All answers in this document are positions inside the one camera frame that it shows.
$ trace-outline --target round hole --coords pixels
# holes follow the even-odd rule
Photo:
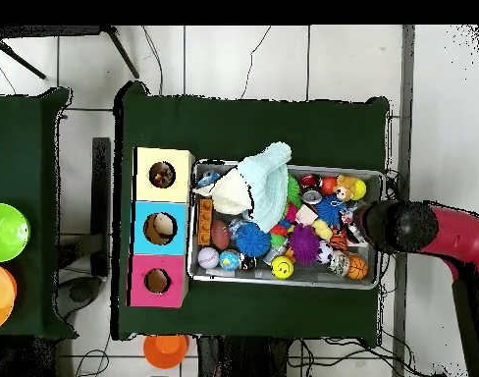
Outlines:
[[[153,244],[168,244],[177,234],[177,220],[166,212],[150,214],[143,223],[143,234]]]
[[[175,181],[175,169],[168,162],[156,162],[149,169],[149,181],[157,188],[168,188]]]
[[[143,284],[155,294],[164,294],[170,287],[170,277],[163,269],[152,269],[145,274]]]

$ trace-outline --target pink box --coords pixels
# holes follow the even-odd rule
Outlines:
[[[145,275],[152,269],[162,269],[170,278],[168,289],[151,292],[145,286]],[[133,256],[130,306],[180,308],[187,293],[186,258],[181,255],[135,254]]]

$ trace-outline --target light blue knit hat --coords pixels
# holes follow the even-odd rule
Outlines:
[[[253,200],[251,219],[264,233],[269,233],[283,216],[289,181],[287,162],[291,158],[291,147],[278,141],[238,163]]]

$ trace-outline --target dark green tablecloth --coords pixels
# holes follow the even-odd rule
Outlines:
[[[129,82],[116,98],[113,330],[144,334],[362,337],[376,344],[378,289],[294,288],[190,281],[180,309],[126,307],[134,146],[188,149],[196,159],[240,160],[273,141],[295,165],[383,171],[388,101],[228,101],[148,97]]]
[[[0,202],[21,210],[30,240],[14,260],[1,263],[15,277],[18,295],[0,335],[73,337],[54,311],[57,265],[57,115],[70,91],[52,88],[39,97],[0,95]]]

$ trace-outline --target yellow box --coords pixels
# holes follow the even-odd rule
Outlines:
[[[136,195],[134,195],[136,200],[188,203],[190,170],[194,163],[194,156],[188,150],[136,147],[133,150],[134,161],[136,161],[136,166],[133,166],[136,175]],[[163,168],[161,162],[167,164],[170,169]],[[158,188],[169,183],[171,184],[166,188]]]

